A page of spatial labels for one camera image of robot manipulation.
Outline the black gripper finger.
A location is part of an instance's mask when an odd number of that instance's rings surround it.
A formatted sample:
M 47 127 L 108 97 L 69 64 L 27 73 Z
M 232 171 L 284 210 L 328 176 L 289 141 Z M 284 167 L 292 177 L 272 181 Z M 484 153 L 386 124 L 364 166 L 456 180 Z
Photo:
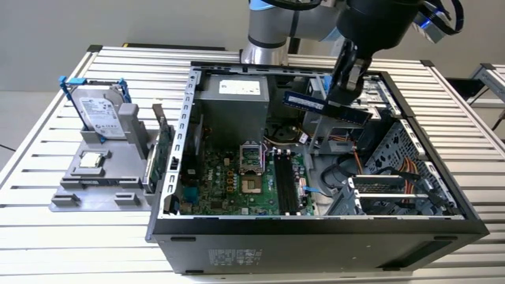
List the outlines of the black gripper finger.
M 372 58 L 356 59 L 349 71 L 347 89 L 350 101 L 354 101 L 362 92 L 364 75 L 369 69 Z
M 352 78 L 356 61 L 354 52 L 353 42 L 345 40 L 332 71 L 332 80 L 327 92 L 327 108 L 333 117 L 341 112 L 341 107 L 349 105 L 354 100 L 356 79 Z

